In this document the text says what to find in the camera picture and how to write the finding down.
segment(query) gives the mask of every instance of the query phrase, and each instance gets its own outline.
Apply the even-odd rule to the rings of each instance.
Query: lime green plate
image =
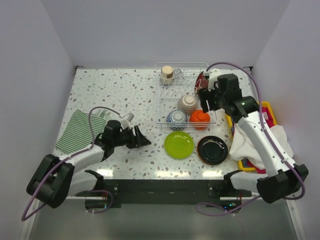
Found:
[[[164,140],[166,153],[174,159],[185,159],[189,157],[195,148],[191,136],[183,131],[174,131]]]

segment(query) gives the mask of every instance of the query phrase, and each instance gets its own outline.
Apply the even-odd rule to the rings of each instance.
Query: black plate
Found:
[[[199,141],[196,152],[204,163],[218,165],[227,158],[228,147],[217,136],[205,136]]]

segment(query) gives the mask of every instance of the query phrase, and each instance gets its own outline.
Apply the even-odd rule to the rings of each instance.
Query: orange object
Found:
[[[194,128],[197,130],[205,130],[210,122],[210,115],[208,113],[204,113],[202,110],[196,110],[194,111],[190,116],[190,122],[191,123],[197,123],[194,124]]]

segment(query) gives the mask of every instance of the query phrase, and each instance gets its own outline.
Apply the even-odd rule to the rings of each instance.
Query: black metal bar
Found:
[[[122,204],[168,204],[195,205],[208,202],[221,205],[220,197],[238,197],[239,191],[221,195],[223,180],[138,180],[105,179],[103,189],[114,196],[113,208]],[[243,197],[250,197],[249,191],[241,191]],[[102,196],[101,193],[81,192],[78,197]]]

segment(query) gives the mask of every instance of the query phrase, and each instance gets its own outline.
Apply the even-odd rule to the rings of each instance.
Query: blue and white bowl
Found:
[[[185,129],[185,123],[188,121],[187,114],[184,111],[174,110],[166,116],[165,121],[169,124],[170,129],[174,131],[181,131]]]

